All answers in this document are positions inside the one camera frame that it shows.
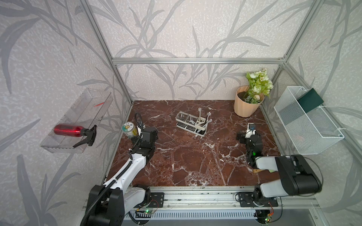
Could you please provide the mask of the dark grey toothbrush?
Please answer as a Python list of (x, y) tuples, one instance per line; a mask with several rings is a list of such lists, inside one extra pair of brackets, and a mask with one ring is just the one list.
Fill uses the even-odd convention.
[(201, 121), (201, 113), (202, 113), (202, 108), (201, 107), (198, 108), (198, 112), (199, 112), (198, 121)]

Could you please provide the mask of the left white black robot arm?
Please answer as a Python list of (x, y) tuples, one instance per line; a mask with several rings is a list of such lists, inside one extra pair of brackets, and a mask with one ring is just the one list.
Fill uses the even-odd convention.
[(147, 186), (127, 189), (153, 157), (157, 134), (155, 127), (143, 129), (123, 167), (103, 185), (91, 189), (81, 226), (120, 226), (131, 209), (150, 202)]

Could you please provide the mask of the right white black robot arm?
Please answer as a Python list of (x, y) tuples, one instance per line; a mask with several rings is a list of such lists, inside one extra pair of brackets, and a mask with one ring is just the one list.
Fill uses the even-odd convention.
[(247, 163), (253, 171), (277, 172), (280, 177), (256, 185), (251, 193), (239, 193), (241, 205), (264, 207), (277, 197), (314, 195), (322, 191), (322, 180), (302, 155), (263, 155), (262, 137), (253, 130), (237, 133), (236, 139), (245, 145)]

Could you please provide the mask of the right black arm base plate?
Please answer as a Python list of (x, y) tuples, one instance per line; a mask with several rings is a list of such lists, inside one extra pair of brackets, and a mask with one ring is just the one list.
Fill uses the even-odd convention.
[(257, 193), (239, 192), (235, 200), (241, 207), (279, 207), (277, 198), (267, 198)]

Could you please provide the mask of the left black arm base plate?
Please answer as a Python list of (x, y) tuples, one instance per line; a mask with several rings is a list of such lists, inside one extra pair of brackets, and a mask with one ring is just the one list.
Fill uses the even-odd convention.
[(133, 205), (133, 208), (163, 208), (165, 201), (165, 193), (162, 192), (151, 192), (145, 194), (142, 202)]

